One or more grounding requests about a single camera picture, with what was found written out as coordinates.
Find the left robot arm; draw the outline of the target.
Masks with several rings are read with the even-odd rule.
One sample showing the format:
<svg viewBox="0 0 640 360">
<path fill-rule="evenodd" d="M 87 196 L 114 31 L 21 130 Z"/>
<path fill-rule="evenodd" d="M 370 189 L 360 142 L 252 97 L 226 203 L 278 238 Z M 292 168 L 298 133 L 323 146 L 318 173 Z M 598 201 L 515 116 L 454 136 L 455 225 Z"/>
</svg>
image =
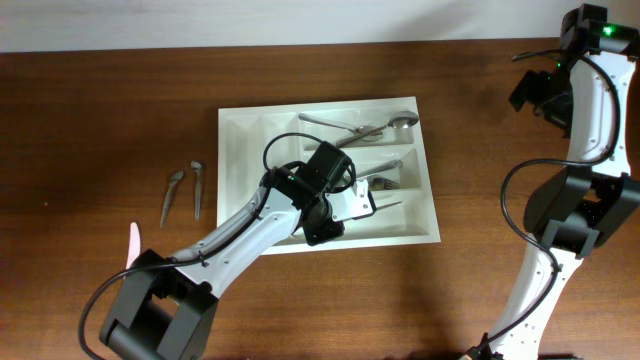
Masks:
<svg viewBox="0 0 640 360">
<path fill-rule="evenodd" d="M 199 359 L 220 297 L 268 248 L 296 230 L 310 246 L 332 241 L 376 211 L 352 160 L 323 142 L 307 161 L 267 169 L 250 200 L 196 244 L 140 254 L 118 276 L 99 340 L 122 359 Z"/>
</svg>

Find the steel fork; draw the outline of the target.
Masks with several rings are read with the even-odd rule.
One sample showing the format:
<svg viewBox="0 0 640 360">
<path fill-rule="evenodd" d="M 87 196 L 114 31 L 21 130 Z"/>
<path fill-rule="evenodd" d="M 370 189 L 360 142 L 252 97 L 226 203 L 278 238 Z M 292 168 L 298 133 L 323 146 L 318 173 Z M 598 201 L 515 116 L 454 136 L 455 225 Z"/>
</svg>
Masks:
<svg viewBox="0 0 640 360">
<path fill-rule="evenodd" d="M 369 189 L 371 191 L 397 190 L 400 184 L 384 177 L 373 177 L 368 180 Z"/>
<path fill-rule="evenodd" d="M 367 178 L 368 176 L 378 174 L 384 171 L 396 169 L 396 168 L 402 168 L 403 166 L 404 166 L 404 163 L 401 160 L 390 160 L 381 165 L 375 166 L 371 169 L 358 173 L 356 180 L 362 180 Z"/>
</svg>

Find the steel tablespoon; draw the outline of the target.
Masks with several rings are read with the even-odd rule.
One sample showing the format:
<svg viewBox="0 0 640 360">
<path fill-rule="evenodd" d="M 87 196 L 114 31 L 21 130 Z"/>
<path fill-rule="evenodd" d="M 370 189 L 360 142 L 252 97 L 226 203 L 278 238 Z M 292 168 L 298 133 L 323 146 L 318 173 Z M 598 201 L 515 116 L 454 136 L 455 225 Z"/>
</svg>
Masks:
<svg viewBox="0 0 640 360">
<path fill-rule="evenodd" d="M 373 127 L 370 126 L 370 125 L 364 125 L 364 126 L 356 127 L 356 126 L 352 126 L 352 125 L 341 124 L 341 123 L 338 123 L 338 122 L 332 122 L 332 121 L 329 121 L 329 120 L 323 120 L 323 119 L 320 119 L 318 117 L 311 116 L 311 115 L 305 114 L 305 113 L 299 113 L 298 114 L 298 118 L 301 121 L 304 121 L 304 122 L 307 122 L 307 123 L 346 130 L 346 131 L 350 132 L 353 136 L 364 134 L 365 132 L 370 131 L 370 130 L 373 129 Z M 366 136 L 364 138 L 364 141 L 365 142 L 375 142 L 375 141 L 381 140 L 382 138 L 383 138 L 383 133 L 381 131 L 378 131 L 378 132 L 375 132 L 375 133 L 373 133 L 371 135 Z"/>
<path fill-rule="evenodd" d="M 336 147 L 337 148 L 343 148 L 346 147 L 347 145 L 350 145 L 352 143 L 355 143 L 365 137 L 368 137 L 372 134 L 375 134 L 377 132 L 382 132 L 384 129 L 386 128 L 393 128 L 393 129 L 408 129 L 413 127 L 414 125 L 416 125 L 419 122 L 420 118 L 419 115 L 415 112 L 412 111 L 400 111 L 397 112 L 396 114 L 392 115 L 391 118 L 389 119 L 388 123 L 386 125 L 377 127 L 377 128 L 373 128 L 369 131 L 366 131 L 362 134 L 359 135 L 355 135 L 352 136 L 350 138 L 344 139 L 344 140 L 339 140 L 336 143 Z"/>
</svg>

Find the pink plastic knife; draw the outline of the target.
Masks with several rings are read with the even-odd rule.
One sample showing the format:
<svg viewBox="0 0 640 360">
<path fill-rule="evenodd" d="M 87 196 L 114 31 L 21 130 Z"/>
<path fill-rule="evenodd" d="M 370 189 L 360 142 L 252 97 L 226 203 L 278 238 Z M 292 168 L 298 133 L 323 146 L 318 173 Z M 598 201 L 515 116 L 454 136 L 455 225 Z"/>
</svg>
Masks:
<svg viewBox="0 0 640 360">
<path fill-rule="evenodd" d="M 129 226 L 129 242 L 126 260 L 126 268 L 129 269 L 141 253 L 141 234 L 136 222 Z"/>
</svg>

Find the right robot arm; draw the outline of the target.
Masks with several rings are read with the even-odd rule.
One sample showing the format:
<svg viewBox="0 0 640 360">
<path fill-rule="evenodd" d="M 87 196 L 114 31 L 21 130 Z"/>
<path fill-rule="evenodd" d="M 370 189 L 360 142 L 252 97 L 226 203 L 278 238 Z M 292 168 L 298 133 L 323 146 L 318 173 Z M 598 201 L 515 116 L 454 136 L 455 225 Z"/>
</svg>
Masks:
<svg viewBox="0 0 640 360">
<path fill-rule="evenodd" d="M 629 85 L 639 61 L 637 29 L 608 21 L 602 6 L 583 4 L 562 20 L 559 44 L 539 56 L 551 72 L 527 72 L 509 97 L 569 138 L 560 171 L 530 196 L 523 224 L 506 220 L 527 245 L 497 323 L 466 359 L 537 359 L 543 332 L 583 260 L 639 207 L 625 130 Z"/>
</svg>

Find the steel kitchen tongs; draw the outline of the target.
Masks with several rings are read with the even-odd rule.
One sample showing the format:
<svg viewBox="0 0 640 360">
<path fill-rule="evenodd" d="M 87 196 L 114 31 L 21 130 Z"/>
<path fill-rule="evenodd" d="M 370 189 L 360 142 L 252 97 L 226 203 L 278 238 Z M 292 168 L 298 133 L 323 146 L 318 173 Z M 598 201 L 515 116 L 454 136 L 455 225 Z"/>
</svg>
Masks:
<svg viewBox="0 0 640 360">
<path fill-rule="evenodd" d="M 403 201 L 396 201 L 396 202 L 388 203 L 388 204 L 385 204 L 385 205 L 379 205 L 379 206 L 377 205 L 377 211 L 381 211 L 383 209 L 387 209 L 387 208 L 390 208 L 390 207 L 393 207 L 393 206 L 396 206 L 396 205 L 400 205 L 402 203 L 403 203 Z"/>
</svg>

